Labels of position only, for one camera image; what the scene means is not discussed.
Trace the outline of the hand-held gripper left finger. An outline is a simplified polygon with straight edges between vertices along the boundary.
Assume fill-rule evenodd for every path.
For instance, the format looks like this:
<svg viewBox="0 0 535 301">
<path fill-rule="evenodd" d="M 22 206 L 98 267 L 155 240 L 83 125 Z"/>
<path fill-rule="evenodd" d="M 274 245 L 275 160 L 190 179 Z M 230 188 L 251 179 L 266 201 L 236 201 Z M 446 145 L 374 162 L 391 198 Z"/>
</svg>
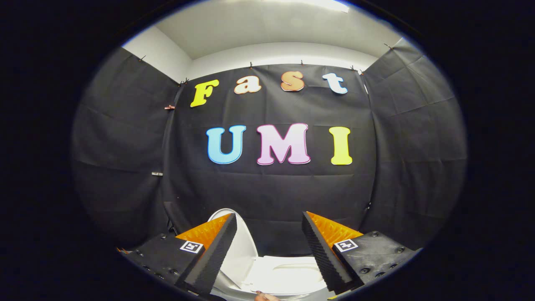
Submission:
<svg viewBox="0 0 535 301">
<path fill-rule="evenodd" d="M 165 286 L 208 297 L 237 232 L 228 213 L 179 235 L 162 233 L 145 244 L 118 252 L 149 278 Z"/>
</svg>

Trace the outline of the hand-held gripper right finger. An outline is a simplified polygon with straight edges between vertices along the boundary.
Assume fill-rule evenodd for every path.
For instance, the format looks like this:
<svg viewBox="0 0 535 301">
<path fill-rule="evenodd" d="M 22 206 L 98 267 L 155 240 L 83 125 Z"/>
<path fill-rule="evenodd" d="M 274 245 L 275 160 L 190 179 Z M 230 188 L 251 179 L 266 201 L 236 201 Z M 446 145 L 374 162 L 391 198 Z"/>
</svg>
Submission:
<svg viewBox="0 0 535 301">
<path fill-rule="evenodd" d="M 420 252 L 379 231 L 363 234 L 308 211 L 302 231 L 327 289 L 336 294 L 374 284 Z"/>
</svg>

